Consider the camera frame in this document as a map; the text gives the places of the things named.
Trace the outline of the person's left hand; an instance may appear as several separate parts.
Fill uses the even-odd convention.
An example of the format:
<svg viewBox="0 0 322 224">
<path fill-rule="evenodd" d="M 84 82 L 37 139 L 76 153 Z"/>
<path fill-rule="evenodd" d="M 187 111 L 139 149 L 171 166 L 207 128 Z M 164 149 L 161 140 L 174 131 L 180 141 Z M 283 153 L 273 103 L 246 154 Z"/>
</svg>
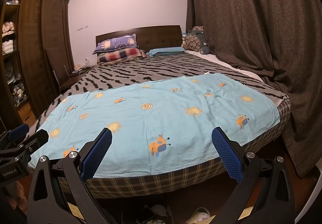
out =
<svg viewBox="0 0 322 224">
<path fill-rule="evenodd" d="M 15 181 L 5 187 L 9 193 L 7 200 L 13 209 L 19 208 L 25 215 L 27 214 L 27 198 L 25 190 L 19 181 Z"/>
</svg>

